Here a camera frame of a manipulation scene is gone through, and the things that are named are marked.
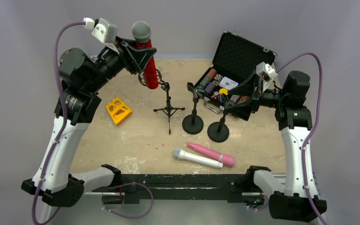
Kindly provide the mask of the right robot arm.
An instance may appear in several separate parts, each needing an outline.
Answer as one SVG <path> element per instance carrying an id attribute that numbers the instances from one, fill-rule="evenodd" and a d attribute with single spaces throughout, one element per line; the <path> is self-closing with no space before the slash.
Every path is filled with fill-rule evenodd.
<path id="1" fill-rule="evenodd" d="M 255 113 L 260 106 L 275 109 L 285 147 L 285 183 L 280 183 L 269 168 L 252 165 L 235 181 L 235 186 L 260 189 L 274 219 L 310 223 L 327 210 L 326 201 L 319 197 L 311 166 L 313 123 L 311 111 L 304 104 L 310 77 L 301 71 L 292 71 L 281 90 L 264 89 L 263 82 L 253 72 L 230 93 L 248 97 L 245 103 L 236 105 L 236 109 L 248 114 Z"/>

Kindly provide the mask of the red glitter microphone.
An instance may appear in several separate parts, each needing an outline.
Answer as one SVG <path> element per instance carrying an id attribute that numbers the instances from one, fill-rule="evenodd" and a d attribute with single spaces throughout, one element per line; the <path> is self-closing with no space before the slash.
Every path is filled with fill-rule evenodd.
<path id="1" fill-rule="evenodd" d="M 132 26 L 132 36 L 136 41 L 137 48 L 147 50 L 147 55 L 142 60 L 145 64 L 143 67 L 143 76 L 146 86 L 153 90 L 158 87 L 158 78 L 153 58 L 154 53 L 152 52 L 152 43 L 150 40 L 151 34 L 151 28 L 145 21 L 137 21 Z"/>

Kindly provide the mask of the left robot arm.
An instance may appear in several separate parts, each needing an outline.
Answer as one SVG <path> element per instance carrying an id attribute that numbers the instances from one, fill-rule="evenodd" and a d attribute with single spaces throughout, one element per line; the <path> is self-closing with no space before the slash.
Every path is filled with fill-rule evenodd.
<path id="1" fill-rule="evenodd" d="M 154 47 L 117 37 L 113 48 L 105 47 L 96 60 L 80 48 L 57 57 L 61 92 L 51 140 L 39 170 L 22 182 L 22 190 L 49 206 L 72 207 L 86 192 L 121 184 L 120 170 L 111 165 L 79 174 L 70 173 L 70 167 L 101 102 L 99 90 L 122 70 L 140 74 L 155 53 Z"/>

